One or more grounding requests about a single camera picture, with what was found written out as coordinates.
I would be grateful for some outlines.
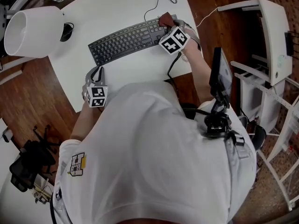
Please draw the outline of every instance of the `white cable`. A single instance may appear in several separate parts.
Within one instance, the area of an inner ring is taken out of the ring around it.
[[[209,16],[210,16],[213,12],[215,12],[216,10],[217,10],[217,8],[215,8],[215,9],[214,9],[208,16],[204,17],[204,19],[206,19],[207,17],[209,17]],[[204,21],[204,19],[201,20],[200,24],[196,26],[197,28],[201,25],[201,23]]]
[[[279,136],[277,133],[268,133],[269,136]]]

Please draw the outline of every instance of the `wooden floor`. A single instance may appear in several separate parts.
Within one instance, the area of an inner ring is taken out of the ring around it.
[[[63,7],[73,0],[66,0]],[[218,6],[243,0],[188,0],[196,24]],[[52,1],[32,0],[29,7],[57,5]],[[249,62],[254,33],[252,24],[259,28],[256,16],[244,16],[240,11],[214,12],[198,28],[198,33],[206,62],[211,66],[215,47],[222,47],[228,61]],[[191,74],[175,78],[181,102],[199,104]],[[237,81],[234,80],[232,106],[237,109]],[[28,139],[36,139],[32,128],[37,125],[43,132],[50,124],[50,136],[54,140],[69,138],[78,117],[66,98],[48,58],[27,62],[23,74],[0,86],[0,116],[14,133],[18,147]],[[49,176],[53,183],[55,175]]]

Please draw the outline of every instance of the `white lamp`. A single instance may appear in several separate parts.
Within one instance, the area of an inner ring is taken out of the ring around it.
[[[19,11],[6,28],[5,51],[10,56],[45,57],[59,44],[64,27],[63,13],[57,7]]]

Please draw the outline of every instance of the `keyboard key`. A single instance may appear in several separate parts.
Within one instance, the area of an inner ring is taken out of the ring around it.
[[[131,53],[131,52],[133,52],[133,51],[135,51],[134,48],[130,48],[130,49],[126,50],[126,51],[123,51],[123,52],[121,52],[121,53],[119,53],[119,54],[114,55],[114,56],[112,57],[112,59],[117,59],[117,58],[119,58],[119,57],[125,56],[125,55],[127,55],[127,54],[129,54],[129,53]]]
[[[144,35],[144,36],[142,37],[142,40],[147,39],[147,38],[150,38],[150,35]]]
[[[146,44],[146,43],[148,43],[148,42],[151,42],[151,39],[149,38],[149,39],[146,39],[146,40],[143,40],[141,43],[142,44]]]

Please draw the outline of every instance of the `white t-shirt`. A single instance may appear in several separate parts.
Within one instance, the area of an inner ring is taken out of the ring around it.
[[[232,109],[232,128],[253,145]],[[73,224],[135,218],[224,224],[231,175],[223,139],[202,136],[203,115],[187,119],[168,83],[130,84],[108,101],[82,141],[59,151],[54,193],[61,188]],[[246,196],[255,179],[248,169]]]

